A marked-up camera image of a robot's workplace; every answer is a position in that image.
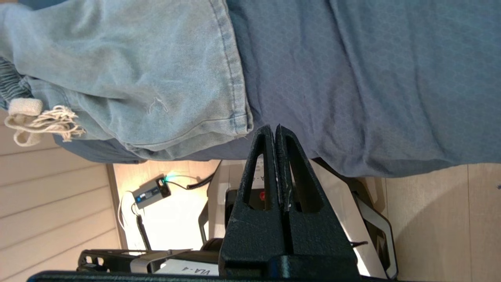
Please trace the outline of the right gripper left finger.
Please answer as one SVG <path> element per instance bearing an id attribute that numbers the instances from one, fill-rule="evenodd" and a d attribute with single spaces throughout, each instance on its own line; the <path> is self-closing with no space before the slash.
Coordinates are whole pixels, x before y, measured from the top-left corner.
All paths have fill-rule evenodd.
<path id="1" fill-rule="evenodd" d="M 249 198 L 260 155 L 264 164 L 265 207 L 253 209 Z M 275 162 L 274 137 L 267 125 L 254 134 L 220 250 L 221 277 L 269 277 L 269 261 L 285 253 Z"/>

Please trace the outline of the blue bed sheet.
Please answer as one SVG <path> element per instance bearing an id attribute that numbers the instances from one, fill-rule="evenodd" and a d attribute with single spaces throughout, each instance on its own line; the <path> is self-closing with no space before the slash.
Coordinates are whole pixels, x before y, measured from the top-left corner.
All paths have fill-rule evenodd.
<path id="1" fill-rule="evenodd" d="M 180 159 L 244 159 L 281 124 L 351 177 L 501 163 L 501 0 L 227 6 L 254 127 Z"/>

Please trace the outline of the grey power adapter box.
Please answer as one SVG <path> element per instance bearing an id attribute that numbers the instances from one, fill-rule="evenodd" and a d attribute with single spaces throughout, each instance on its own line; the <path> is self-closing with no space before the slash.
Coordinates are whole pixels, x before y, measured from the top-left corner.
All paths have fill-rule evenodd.
<path id="1" fill-rule="evenodd" d="M 132 192 L 135 205 L 138 209 L 144 209 L 164 198 L 171 196 L 171 190 L 165 180 L 165 175 L 158 175 L 156 178 L 140 185 Z"/>

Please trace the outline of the light blue denim shorts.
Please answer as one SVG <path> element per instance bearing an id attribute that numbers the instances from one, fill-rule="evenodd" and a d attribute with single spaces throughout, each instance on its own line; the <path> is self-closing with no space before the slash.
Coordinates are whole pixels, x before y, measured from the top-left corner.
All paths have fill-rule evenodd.
<path id="1" fill-rule="evenodd" d="M 20 147 L 115 139 L 167 161 L 254 127 L 227 0 L 0 4 L 0 107 Z"/>

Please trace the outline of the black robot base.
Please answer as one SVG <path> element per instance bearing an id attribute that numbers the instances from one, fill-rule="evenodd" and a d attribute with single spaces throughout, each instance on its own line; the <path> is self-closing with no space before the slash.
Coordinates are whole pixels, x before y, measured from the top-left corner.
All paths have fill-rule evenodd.
<path id="1" fill-rule="evenodd" d="M 352 242 L 367 242 L 354 251 L 358 270 L 370 277 L 397 277 L 398 266 L 391 225 L 374 210 L 364 185 L 356 179 L 343 179 L 319 162 L 312 168 L 335 211 L 341 226 Z M 236 200 L 244 161 L 222 161 L 207 188 L 207 202 L 198 224 L 204 247 L 213 247 L 226 233 L 225 223 Z M 196 252 L 179 249 L 146 250 L 85 250 L 77 269 L 118 273 L 155 273 L 162 275 L 197 275 L 215 277 L 215 251 Z"/>

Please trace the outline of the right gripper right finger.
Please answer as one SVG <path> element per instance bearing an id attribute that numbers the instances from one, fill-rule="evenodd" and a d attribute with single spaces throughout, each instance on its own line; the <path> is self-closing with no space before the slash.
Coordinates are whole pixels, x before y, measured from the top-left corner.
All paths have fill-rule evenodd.
<path id="1" fill-rule="evenodd" d="M 276 128 L 285 253 L 275 271 L 289 280 L 357 280 L 356 254 L 296 135 Z"/>

